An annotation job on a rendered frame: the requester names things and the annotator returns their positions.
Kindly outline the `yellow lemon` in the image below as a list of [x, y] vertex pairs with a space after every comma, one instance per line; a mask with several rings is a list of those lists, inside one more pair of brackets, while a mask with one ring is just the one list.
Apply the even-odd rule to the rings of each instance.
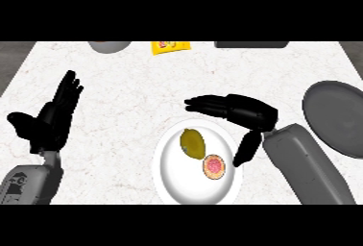
[[202, 160], [205, 157], [205, 143], [201, 133], [195, 129], [186, 129], [180, 136], [180, 147], [184, 154], [196, 159]]

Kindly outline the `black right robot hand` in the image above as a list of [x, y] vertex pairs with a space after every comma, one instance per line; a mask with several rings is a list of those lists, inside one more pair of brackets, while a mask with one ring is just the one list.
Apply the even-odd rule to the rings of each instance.
[[233, 165], [239, 167], [254, 158], [263, 142], [263, 133], [274, 129], [277, 109], [263, 101], [238, 94], [202, 95], [186, 99], [184, 103], [186, 111], [224, 118], [249, 130], [242, 137], [233, 159]]

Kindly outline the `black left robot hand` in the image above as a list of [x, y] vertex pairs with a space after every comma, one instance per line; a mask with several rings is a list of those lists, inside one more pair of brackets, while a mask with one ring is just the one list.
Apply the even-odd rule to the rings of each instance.
[[68, 70], [58, 85], [55, 98], [46, 103], [38, 116], [32, 117], [22, 112], [7, 115], [18, 137], [30, 141], [31, 154], [59, 151], [65, 146], [83, 89], [75, 72]]

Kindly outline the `white plate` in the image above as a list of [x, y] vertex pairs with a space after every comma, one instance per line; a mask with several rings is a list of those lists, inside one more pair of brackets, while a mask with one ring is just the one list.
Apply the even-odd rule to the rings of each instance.
[[[202, 170], [202, 160], [190, 158], [180, 146], [186, 130], [201, 133], [205, 154], [217, 155], [224, 164], [220, 179], [210, 179]], [[242, 185], [242, 170], [233, 166], [236, 143], [227, 131], [211, 121], [189, 119], [164, 133], [153, 155], [153, 182], [165, 204], [218, 204], [235, 202]]]

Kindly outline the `grey bowl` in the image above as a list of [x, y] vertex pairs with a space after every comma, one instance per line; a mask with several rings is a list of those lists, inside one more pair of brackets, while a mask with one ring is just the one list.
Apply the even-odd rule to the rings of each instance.
[[100, 54], [112, 54], [130, 46], [128, 41], [90, 41], [92, 49]]

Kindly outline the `dark grey flat object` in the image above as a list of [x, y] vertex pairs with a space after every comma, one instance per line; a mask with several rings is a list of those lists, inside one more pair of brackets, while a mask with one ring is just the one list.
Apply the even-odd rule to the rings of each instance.
[[289, 41], [214, 41], [217, 48], [283, 48]]

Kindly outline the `yellow packet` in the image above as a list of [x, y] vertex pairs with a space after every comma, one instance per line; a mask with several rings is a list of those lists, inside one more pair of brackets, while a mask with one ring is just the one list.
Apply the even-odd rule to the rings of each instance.
[[192, 44], [189, 41], [153, 41], [152, 42], [152, 54], [159, 55], [164, 53], [190, 50]]

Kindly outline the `dark grey pan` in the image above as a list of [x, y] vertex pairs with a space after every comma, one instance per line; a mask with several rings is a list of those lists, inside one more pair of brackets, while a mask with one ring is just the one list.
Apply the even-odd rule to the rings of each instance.
[[342, 155], [363, 159], [363, 91], [338, 81], [317, 82], [307, 89], [303, 110], [326, 145]]

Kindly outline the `pink round fruit slice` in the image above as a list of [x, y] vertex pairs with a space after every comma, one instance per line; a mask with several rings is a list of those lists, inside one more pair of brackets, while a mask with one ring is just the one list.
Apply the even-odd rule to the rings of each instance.
[[208, 155], [202, 161], [202, 172], [208, 179], [218, 180], [226, 173], [226, 163], [218, 155]]

